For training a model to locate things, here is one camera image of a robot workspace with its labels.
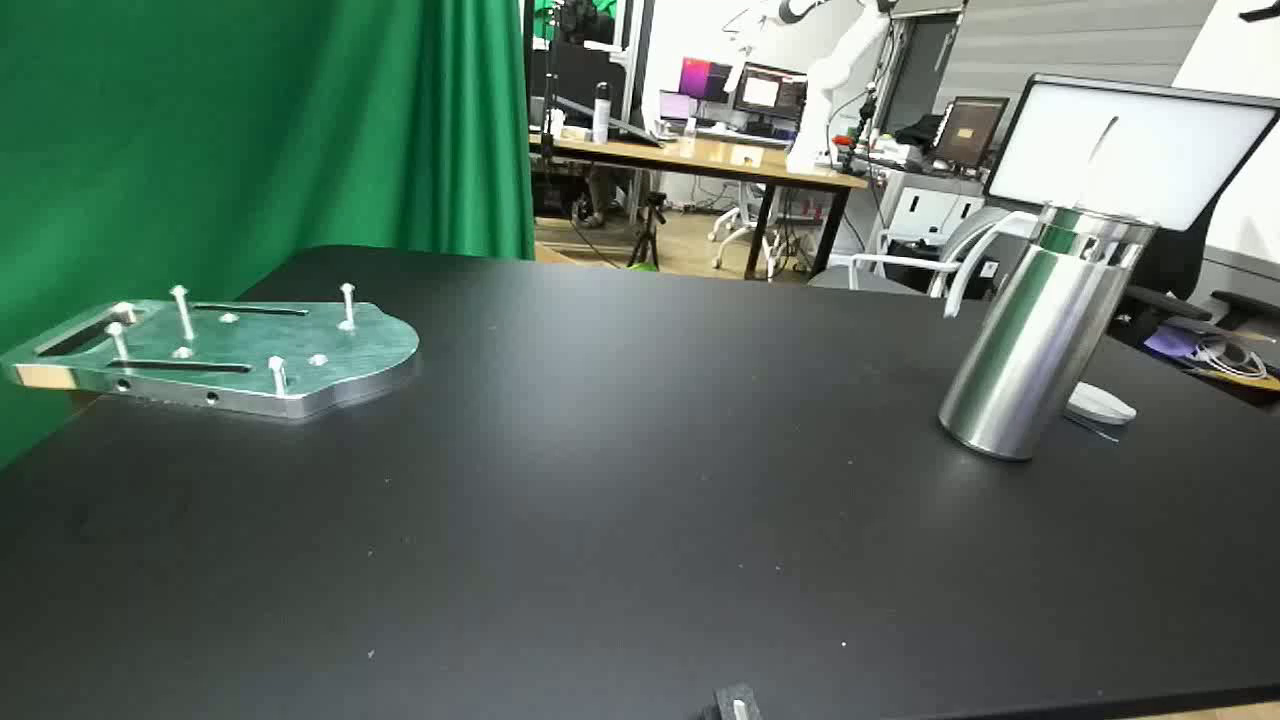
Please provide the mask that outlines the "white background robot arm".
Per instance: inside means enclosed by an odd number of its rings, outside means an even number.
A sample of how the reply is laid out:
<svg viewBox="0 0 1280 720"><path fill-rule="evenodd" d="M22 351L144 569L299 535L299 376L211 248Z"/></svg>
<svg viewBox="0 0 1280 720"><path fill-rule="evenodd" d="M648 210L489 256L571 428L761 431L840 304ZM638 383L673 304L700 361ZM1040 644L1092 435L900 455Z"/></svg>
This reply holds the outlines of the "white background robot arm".
<svg viewBox="0 0 1280 720"><path fill-rule="evenodd" d="M792 27L813 20L824 5L850 5L851 25L836 35L833 50L813 60L805 70L809 94L802 110L802 133L789 149L792 170L817 170L829 152L829 119L836 110L836 90L851 78L851 66L884 40L895 0L744 0L721 30L741 50L741 66L751 60L771 27Z"/></svg>

